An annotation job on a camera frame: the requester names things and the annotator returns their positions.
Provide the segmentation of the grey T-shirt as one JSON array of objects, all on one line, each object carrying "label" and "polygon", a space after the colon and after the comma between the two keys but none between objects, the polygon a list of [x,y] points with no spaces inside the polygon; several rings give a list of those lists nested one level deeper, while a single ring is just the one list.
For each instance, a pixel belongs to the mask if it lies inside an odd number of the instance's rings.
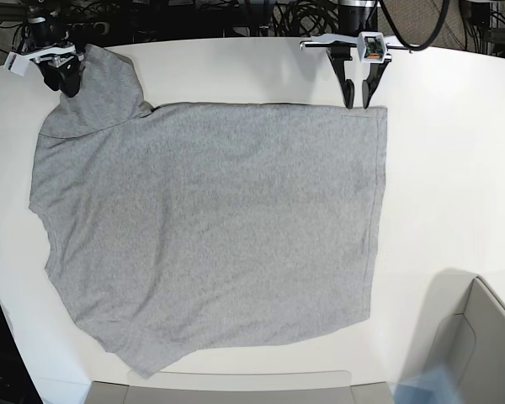
[{"label": "grey T-shirt", "polygon": [[150,377],[209,348],[296,343],[369,317],[387,111],[152,107],[91,45],[46,117],[29,208],[78,328]]}]

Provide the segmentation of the blue blurred object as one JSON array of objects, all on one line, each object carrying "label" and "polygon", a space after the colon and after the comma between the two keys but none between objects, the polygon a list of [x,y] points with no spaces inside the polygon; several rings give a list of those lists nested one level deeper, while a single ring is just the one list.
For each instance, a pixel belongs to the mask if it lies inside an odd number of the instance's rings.
[{"label": "blue blurred object", "polygon": [[448,404],[460,403],[460,395],[450,371],[437,365],[421,374],[392,386],[395,403]]}]

